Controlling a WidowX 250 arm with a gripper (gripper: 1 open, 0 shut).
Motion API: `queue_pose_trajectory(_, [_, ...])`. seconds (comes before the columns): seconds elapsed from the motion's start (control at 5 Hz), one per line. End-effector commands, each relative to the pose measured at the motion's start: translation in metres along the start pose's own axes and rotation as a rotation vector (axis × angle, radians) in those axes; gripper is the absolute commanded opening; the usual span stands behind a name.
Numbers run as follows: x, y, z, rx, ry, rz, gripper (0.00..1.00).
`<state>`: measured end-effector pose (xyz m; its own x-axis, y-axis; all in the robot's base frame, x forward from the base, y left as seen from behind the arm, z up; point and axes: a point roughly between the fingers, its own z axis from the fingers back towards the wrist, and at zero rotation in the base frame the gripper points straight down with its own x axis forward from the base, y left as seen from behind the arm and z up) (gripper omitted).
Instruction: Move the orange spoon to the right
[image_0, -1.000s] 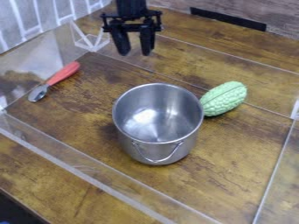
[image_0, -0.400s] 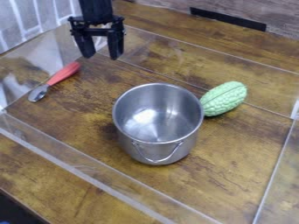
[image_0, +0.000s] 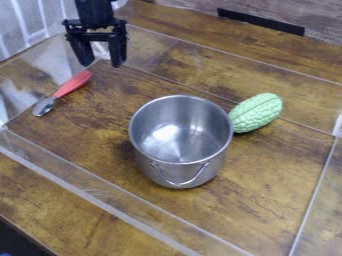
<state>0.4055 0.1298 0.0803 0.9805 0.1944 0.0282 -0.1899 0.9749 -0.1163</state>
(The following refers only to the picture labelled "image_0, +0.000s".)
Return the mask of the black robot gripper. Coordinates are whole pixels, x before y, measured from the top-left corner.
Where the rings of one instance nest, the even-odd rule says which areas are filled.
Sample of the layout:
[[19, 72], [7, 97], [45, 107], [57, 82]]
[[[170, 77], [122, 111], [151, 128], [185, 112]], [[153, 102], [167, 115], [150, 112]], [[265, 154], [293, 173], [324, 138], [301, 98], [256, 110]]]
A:
[[87, 67], [95, 61], [91, 43], [83, 40], [87, 30], [113, 28], [109, 37], [111, 63], [119, 68], [127, 60], [127, 21], [114, 16], [113, 3], [118, 0], [75, 0], [78, 19], [66, 19], [66, 38], [71, 44], [79, 63]]

